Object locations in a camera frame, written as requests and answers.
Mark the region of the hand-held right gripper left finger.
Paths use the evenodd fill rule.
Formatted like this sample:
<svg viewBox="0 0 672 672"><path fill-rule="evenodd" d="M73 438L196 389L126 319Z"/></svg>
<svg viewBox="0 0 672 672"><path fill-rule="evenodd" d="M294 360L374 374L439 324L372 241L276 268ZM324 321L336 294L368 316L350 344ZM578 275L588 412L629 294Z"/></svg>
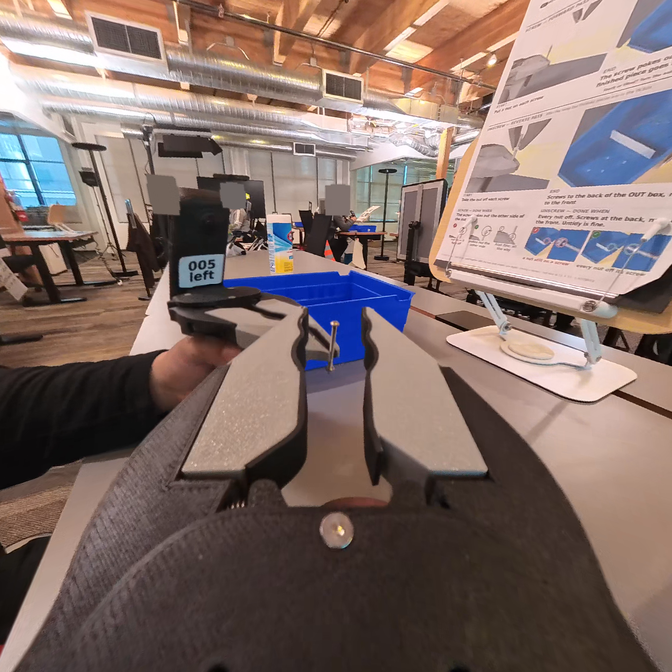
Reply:
<svg viewBox="0 0 672 672"><path fill-rule="evenodd" d="M307 457L307 319L290 318L235 357L181 467L186 480L282 488Z"/></svg>

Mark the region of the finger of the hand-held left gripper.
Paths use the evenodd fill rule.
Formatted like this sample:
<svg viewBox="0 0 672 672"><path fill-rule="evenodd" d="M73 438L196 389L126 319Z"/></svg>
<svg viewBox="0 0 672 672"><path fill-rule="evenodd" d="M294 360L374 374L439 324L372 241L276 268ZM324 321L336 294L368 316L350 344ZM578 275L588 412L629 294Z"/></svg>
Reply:
<svg viewBox="0 0 672 672"><path fill-rule="evenodd" d="M308 327L308 315L310 315L309 312L299 313L298 316L290 318L306 318ZM259 306L217 307L206 308L204 310L204 334L223 336L228 340L234 341L241 349L248 348L261 336L273 329L267 331L264 327L264 317L259 313ZM339 331L340 328L337 330L337 355L335 360L341 354L340 342L338 341ZM307 362L324 362L327 365L329 354L306 354L305 357Z"/></svg>
<svg viewBox="0 0 672 672"><path fill-rule="evenodd" d="M308 309L293 299L270 293L262 293L259 313L264 317L264 327L270 330L279 326L287 318L307 313ZM331 333L308 315L306 354L328 354L331 347Z"/></svg>

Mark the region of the blue plastic bin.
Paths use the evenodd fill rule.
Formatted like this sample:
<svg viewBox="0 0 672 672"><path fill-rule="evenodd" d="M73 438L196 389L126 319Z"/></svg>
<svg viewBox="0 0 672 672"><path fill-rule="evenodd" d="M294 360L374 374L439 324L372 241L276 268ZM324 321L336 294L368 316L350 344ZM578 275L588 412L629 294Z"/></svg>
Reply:
<svg viewBox="0 0 672 672"><path fill-rule="evenodd" d="M356 271L288 273L224 280L224 286L250 286L265 293L290 298L308 309L310 317L331 332L339 322L336 343L339 356L334 364L355 362L364 357L362 311L373 309L392 326L403 331L413 292Z"/></svg>

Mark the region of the person's left forearm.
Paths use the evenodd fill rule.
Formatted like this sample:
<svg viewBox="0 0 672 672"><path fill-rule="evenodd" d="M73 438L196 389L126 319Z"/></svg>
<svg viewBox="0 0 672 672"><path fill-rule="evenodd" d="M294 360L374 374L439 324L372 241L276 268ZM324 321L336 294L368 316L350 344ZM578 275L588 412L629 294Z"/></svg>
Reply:
<svg viewBox="0 0 672 672"><path fill-rule="evenodd" d="M162 350L100 362L1 368L1 488L138 444L165 417L150 390Z"/></svg>

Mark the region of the grey desk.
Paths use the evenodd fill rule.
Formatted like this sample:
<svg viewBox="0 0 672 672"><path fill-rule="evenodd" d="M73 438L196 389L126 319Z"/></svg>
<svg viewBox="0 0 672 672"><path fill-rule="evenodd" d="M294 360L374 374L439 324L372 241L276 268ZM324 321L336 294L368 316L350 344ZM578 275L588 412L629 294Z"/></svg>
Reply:
<svg viewBox="0 0 672 672"><path fill-rule="evenodd" d="M670 671L565 492L450 367L488 469L291 506L181 467L229 365L140 443L16 671Z"/></svg>

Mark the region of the person's left hand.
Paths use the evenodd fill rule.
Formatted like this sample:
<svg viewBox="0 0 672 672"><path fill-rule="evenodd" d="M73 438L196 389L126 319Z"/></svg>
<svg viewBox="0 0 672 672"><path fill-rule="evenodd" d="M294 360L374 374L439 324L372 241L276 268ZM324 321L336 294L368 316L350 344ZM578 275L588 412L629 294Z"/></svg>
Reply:
<svg viewBox="0 0 672 672"><path fill-rule="evenodd" d="M218 337L184 337L160 353L149 374L150 396L156 408L170 412L216 368L228 365L242 352L235 343Z"/></svg>

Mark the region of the black monitor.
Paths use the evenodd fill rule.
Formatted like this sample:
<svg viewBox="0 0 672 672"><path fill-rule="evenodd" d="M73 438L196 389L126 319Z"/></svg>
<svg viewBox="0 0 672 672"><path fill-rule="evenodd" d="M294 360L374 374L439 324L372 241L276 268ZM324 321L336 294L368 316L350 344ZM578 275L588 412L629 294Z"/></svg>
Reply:
<svg viewBox="0 0 672 672"><path fill-rule="evenodd" d="M252 180L246 175L215 174L213 177L198 176L197 188L220 192L223 183L239 183L244 186L251 203L251 218L253 220L266 219L264 182Z"/></svg>

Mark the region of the wipes canister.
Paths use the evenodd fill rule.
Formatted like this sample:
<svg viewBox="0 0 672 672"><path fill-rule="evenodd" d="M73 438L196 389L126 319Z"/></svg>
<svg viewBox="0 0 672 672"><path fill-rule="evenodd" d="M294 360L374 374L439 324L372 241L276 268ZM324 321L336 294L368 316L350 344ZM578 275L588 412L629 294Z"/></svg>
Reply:
<svg viewBox="0 0 672 672"><path fill-rule="evenodd" d="M273 213L267 216L267 248L270 272L294 272L293 222L290 214Z"/></svg>

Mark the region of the black overhead light panel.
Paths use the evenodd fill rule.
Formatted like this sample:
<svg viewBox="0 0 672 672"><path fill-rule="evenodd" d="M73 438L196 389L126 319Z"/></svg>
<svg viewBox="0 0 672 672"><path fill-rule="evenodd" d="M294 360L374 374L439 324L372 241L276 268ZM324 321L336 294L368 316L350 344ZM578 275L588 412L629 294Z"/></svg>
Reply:
<svg viewBox="0 0 672 672"><path fill-rule="evenodd" d="M204 154L220 155L222 147L211 136L162 134L157 142L161 158L201 159Z"/></svg>

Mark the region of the black flat device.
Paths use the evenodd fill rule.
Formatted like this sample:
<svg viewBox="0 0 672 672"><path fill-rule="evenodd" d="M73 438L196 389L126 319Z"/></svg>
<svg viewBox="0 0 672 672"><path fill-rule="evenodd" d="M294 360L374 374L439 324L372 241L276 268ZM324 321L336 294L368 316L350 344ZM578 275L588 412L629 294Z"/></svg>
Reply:
<svg viewBox="0 0 672 672"><path fill-rule="evenodd" d="M466 310L436 315L435 320L444 324L449 324L460 331L473 331L490 326L496 327L496 323L492 318Z"/></svg>

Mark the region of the wooden background table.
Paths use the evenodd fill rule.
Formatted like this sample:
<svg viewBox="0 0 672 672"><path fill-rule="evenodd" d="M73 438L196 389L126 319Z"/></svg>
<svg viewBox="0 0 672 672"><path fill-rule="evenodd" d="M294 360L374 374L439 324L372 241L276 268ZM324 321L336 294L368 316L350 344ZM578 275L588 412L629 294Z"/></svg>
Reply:
<svg viewBox="0 0 672 672"><path fill-rule="evenodd" d="M348 238L348 239L361 239L363 240L362 242L362 248L363 248L363 260L364 260L364 266L366 267L367 261L368 261L368 241L371 239L373 241L376 240L385 240L385 234L382 231L371 231L371 232L362 232L362 231L339 231L337 233L338 237L342 238Z"/></svg>

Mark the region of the slim black floor lamp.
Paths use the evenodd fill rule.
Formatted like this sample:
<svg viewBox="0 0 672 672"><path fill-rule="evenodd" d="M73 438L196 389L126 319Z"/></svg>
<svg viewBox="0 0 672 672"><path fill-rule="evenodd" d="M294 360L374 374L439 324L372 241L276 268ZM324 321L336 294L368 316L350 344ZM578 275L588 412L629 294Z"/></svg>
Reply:
<svg viewBox="0 0 672 672"><path fill-rule="evenodd" d="M372 204L380 205L376 215L381 222L383 232L380 250L376 252L376 261L388 261L394 242L392 233L399 230L400 192L403 174L393 164L381 164L376 167L372 183Z"/></svg>

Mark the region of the instruction sheet on stand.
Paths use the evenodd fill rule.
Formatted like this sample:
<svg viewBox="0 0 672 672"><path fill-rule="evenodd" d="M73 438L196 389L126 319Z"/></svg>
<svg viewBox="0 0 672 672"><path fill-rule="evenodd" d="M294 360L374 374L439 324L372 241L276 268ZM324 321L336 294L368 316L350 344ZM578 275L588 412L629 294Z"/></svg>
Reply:
<svg viewBox="0 0 672 672"><path fill-rule="evenodd" d="M447 343L569 400L595 402L634 382L636 374L631 369L602 358L597 325L643 334L669 333L671 266L656 280L609 298L437 264L478 138L455 175L430 264L438 279L475 290L496 327L454 335ZM659 220L643 240L668 224Z"/></svg>

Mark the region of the large white air vent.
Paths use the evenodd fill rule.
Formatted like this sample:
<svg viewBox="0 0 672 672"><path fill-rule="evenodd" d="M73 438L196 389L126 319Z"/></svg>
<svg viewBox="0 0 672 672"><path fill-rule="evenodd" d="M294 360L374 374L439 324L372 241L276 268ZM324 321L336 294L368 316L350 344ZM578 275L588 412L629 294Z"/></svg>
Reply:
<svg viewBox="0 0 672 672"><path fill-rule="evenodd" d="M100 13L86 12L85 18L96 53L135 57L153 63L166 61L159 29Z"/></svg>

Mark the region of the printed instruction sheet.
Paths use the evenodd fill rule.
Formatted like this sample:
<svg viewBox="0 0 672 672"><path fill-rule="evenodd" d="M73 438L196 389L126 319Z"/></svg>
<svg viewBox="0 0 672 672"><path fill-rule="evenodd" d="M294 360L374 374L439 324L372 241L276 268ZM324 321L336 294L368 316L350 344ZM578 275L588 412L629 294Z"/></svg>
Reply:
<svg viewBox="0 0 672 672"><path fill-rule="evenodd" d="M531 1L437 264L597 297L671 265L671 2Z"/></svg>

